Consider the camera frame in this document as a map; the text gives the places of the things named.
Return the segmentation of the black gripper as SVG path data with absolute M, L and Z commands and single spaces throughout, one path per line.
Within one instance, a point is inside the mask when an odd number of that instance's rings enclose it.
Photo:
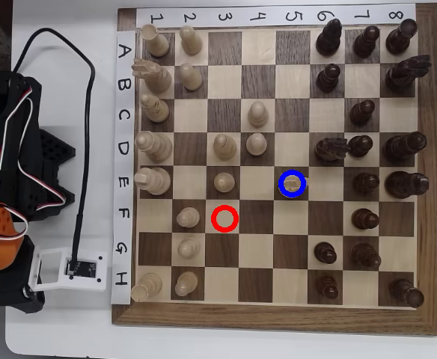
M 25 236 L 16 259 L 0 271 L 0 306 L 14 307 L 24 313 L 36 313 L 43 309 L 43 291 L 34 292 L 28 285 L 34 244 Z

